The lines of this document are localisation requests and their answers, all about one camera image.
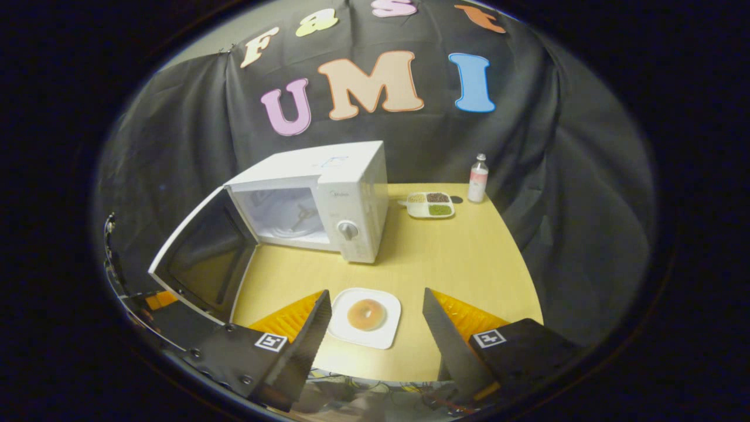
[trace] blue letter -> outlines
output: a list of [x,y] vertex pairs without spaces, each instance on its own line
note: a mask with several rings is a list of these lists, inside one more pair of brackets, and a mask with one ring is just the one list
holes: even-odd
[[456,100],[456,107],[473,113],[489,113],[495,110],[487,90],[485,69],[490,61],[481,56],[465,53],[448,55],[448,60],[458,66],[461,78],[461,98]]

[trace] microwave control panel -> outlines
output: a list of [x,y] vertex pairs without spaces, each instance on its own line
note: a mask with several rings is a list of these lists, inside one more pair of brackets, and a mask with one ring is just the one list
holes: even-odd
[[358,183],[327,183],[318,186],[319,197],[324,197],[328,226],[332,229],[335,243],[341,256],[347,261],[372,263],[377,251],[374,251],[368,233],[366,218],[372,218],[362,207],[362,193]]

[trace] letter m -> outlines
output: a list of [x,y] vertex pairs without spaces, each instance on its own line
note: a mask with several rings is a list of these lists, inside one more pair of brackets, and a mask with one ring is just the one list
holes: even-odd
[[328,115],[332,120],[350,119],[359,114],[352,105],[350,94],[369,112],[377,107],[380,93],[385,89],[382,108],[386,111],[414,111],[425,106],[417,96],[412,79],[410,51],[388,51],[380,55],[375,67],[367,75],[349,59],[338,59],[324,63],[318,72],[328,77],[333,98],[333,110]]

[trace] microwave door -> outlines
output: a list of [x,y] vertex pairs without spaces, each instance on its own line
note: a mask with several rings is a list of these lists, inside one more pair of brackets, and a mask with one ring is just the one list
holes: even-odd
[[148,272],[194,311],[225,324],[231,321],[256,245],[229,192],[222,187],[175,229]]

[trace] bagel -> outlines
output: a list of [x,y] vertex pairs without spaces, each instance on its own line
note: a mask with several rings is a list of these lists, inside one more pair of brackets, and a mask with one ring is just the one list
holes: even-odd
[[370,331],[378,328],[386,319],[386,308],[372,299],[364,299],[349,308],[346,318],[357,330]]

